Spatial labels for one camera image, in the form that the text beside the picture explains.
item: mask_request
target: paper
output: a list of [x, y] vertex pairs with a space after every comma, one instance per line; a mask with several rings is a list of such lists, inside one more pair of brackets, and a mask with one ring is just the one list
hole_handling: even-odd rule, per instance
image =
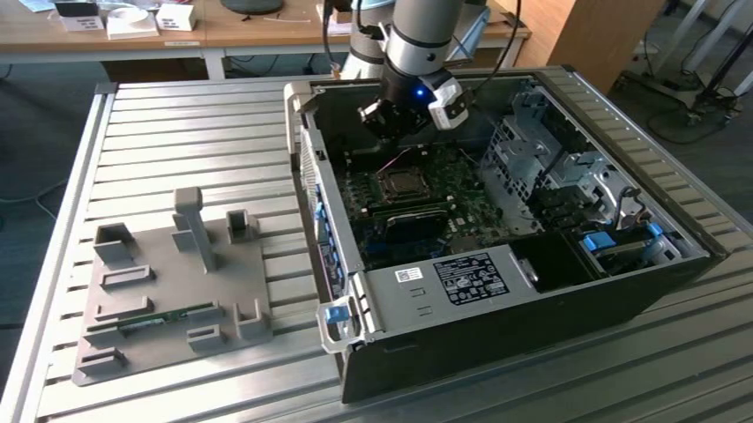
[[[318, 14], [318, 20], [322, 22], [324, 6], [322, 4], [316, 4], [316, 13]], [[328, 35], [341, 35], [351, 33], [351, 23], [337, 24], [333, 17], [329, 17], [329, 26], [326, 26]]]
[[18, 0], [31, 12], [50, 11], [54, 5], [47, 0]]

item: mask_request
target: green circuit board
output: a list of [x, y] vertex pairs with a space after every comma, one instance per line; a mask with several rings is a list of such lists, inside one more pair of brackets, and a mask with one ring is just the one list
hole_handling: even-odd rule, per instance
[[379, 172], [348, 172], [337, 180], [367, 269], [472, 251], [509, 238], [464, 151], [443, 145], [409, 153]]

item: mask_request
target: table leg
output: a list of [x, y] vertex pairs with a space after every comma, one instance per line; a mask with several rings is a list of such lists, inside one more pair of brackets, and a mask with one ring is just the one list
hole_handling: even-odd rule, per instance
[[202, 50], [202, 61], [206, 66], [206, 76], [212, 81], [224, 80], [224, 48], [205, 48]]
[[739, 96], [750, 90], [753, 85], [753, 72], [747, 74], [744, 80], [739, 83], [738, 87], [734, 89], [734, 95]]
[[517, 54], [520, 53], [521, 47], [521, 38], [515, 38], [509, 45], [509, 53], [504, 56], [504, 61], [501, 62], [501, 68], [511, 68], [515, 65], [515, 61], [517, 60]]
[[678, 29], [674, 31], [674, 34], [671, 34], [671, 40], [668, 40], [667, 46], [662, 49], [663, 51], [660, 52], [658, 60], [654, 63], [652, 66], [654, 72], [659, 72], [659, 69], [663, 67], [664, 63], [667, 62], [667, 59], [674, 53], [674, 50], [676, 49], [679, 43], [682, 42], [682, 40], [684, 40], [684, 36], [687, 35], [690, 27], [698, 20], [698, 16], [700, 15], [700, 12], [703, 12], [703, 10], [706, 9], [707, 2], [708, 0], [698, 0], [692, 4], [692, 7], [690, 8], [687, 15], [682, 19], [682, 22], [679, 23]]
[[714, 30], [706, 37], [706, 40], [699, 45], [698, 50], [687, 60], [687, 64], [684, 66], [686, 71], [694, 72], [698, 69], [700, 62], [708, 55], [710, 50], [714, 48], [718, 40], [720, 40], [722, 35], [724, 34], [728, 27], [731, 26], [731, 21], [738, 16], [738, 12], [742, 9], [742, 6], [744, 6], [746, 4], [747, 4], [747, 0], [739, 0], [736, 3], [728, 6], [728, 11], [720, 17], [716, 27], [714, 28]]

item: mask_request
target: black object on desk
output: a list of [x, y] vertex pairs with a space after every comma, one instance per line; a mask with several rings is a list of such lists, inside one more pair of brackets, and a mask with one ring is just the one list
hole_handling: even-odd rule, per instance
[[54, 2], [57, 13], [63, 18], [81, 18], [84, 16], [97, 16], [98, 6], [88, 2]]
[[241, 15], [265, 15], [282, 8], [282, 0], [221, 0], [222, 6]]

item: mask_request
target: white box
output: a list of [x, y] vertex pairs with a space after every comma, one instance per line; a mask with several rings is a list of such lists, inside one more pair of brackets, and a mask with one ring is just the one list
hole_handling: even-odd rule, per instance
[[193, 6], [189, 4], [162, 4], [156, 12], [156, 25], [166, 31], [192, 31], [196, 24]]
[[98, 16], [78, 16], [75, 18], [59, 17], [65, 31], [96, 31], [104, 29], [102, 19]]
[[109, 18], [106, 20], [106, 38], [109, 40], [156, 37], [158, 34], [152, 13], [148, 14], [145, 19], [133, 23], [121, 19]]

